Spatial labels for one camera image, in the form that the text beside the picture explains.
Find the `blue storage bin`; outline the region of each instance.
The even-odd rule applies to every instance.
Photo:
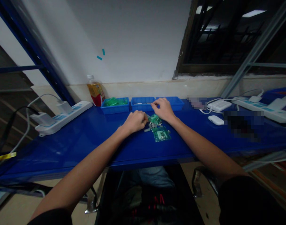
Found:
[[[117,105],[117,106],[104,106],[104,103],[109,100],[105,99],[104,102],[101,105],[101,109],[103,111],[103,114],[114,114],[114,113],[123,113],[123,112],[129,112],[129,98],[125,97],[127,99],[127,105]]]
[[[184,102],[179,97],[165,97],[171,105],[173,111],[180,111],[183,108]]]
[[[153,108],[150,104],[155,101],[155,97],[133,97],[131,99],[131,108],[132,111],[142,110],[143,112],[153,111]]]

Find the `blue table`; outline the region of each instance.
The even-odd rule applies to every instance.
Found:
[[[260,154],[286,148],[286,129],[268,119],[264,120],[265,123],[258,130],[261,142],[250,142],[247,138],[235,137],[226,125],[214,125],[207,119],[209,115],[194,110],[187,100],[183,101],[183,110],[175,112],[175,115],[229,156]],[[236,108],[232,106],[228,110],[236,111]],[[20,150],[16,157],[0,166],[0,181],[11,184],[62,178],[116,131],[128,114],[104,115],[100,108],[90,108],[57,133],[37,137]],[[222,118],[221,114],[211,115]],[[171,131],[171,140],[156,143],[152,132],[141,130],[134,133],[122,143],[109,164],[109,170],[129,170],[196,160],[177,132],[166,122],[163,125]]]

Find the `white wall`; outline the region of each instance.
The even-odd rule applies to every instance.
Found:
[[[7,52],[18,66],[32,66],[33,61],[24,51],[10,29],[0,17],[0,46]],[[33,84],[49,85],[39,70],[28,70],[24,72]]]
[[[217,97],[231,77],[172,81],[190,0],[22,0],[16,7],[75,101],[89,100],[86,75],[106,97]],[[0,18],[0,44],[19,65],[31,60]],[[102,61],[102,49],[105,57]],[[38,94],[55,93],[39,71],[26,72]],[[233,91],[286,87],[286,76],[246,76]],[[43,101],[55,112],[54,99]]]
[[[87,74],[103,83],[171,80],[191,1],[23,0],[16,4],[28,24],[37,28],[35,36],[46,43],[64,82],[75,85],[86,83]]]

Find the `metal pole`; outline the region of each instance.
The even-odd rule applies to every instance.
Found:
[[[286,1],[280,6],[274,17],[271,19],[269,25],[255,43],[254,47],[233,76],[232,80],[230,81],[229,85],[224,89],[221,94],[221,98],[228,98],[234,88],[238,85],[241,79],[245,76],[250,68],[250,63],[254,63],[258,57],[261,55],[263,50],[272,40],[274,35],[278,32],[282,24],[286,21]]]
[[[17,71],[43,69],[43,68],[45,68],[44,65],[21,66],[21,67],[3,67],[3,68],[0,68],[0,73],[11,73],[11,72],[17,72]]]
[[[286,63],[261,63],[261,62],[251,62],[249,66],[261,66],[261,67],[276,67],[276,68],[286,68]]]
[[[280,151],[280,152],[274,152],[274,153],[271,153],[267,156],[264,156],[246,166],[243,166],[243,169],[246,171],[246,172],[250,172],[250,171],[253,171],[257,168],[260,168],[260,167],[263,167],[267,164],[269,164],[269,162],[267,161],[276,161],[278,159],[285,159],[286,158],[286,150],[284,151]]]
[[[30,33],[28,27],[10,0],[0,0],[0,17],[22,45],[34,64],[44,65],[44,68],[40,69],[40,72],[58,96],[63,101],[67,101],[71,106],[74,105],[75,102],[68,92],[65,84],[54,70],[52,64],[43,53],[40,45]]]

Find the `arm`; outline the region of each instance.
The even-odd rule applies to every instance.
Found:
[[[151,104],[154,112],[166,120],[182,137],[196,157],[220,180],[248,174],[229,156],[206,138],[189,128],[177,118],[166,98],[159,98]]]
[[[31,220],[51,209],[64,208],[72,213],[81,197],[93,186],[107,163],[130,134],[144,128],[148,119],[144,112],[130,113],[125,123],[105,142],[88,154],[40,202]]]

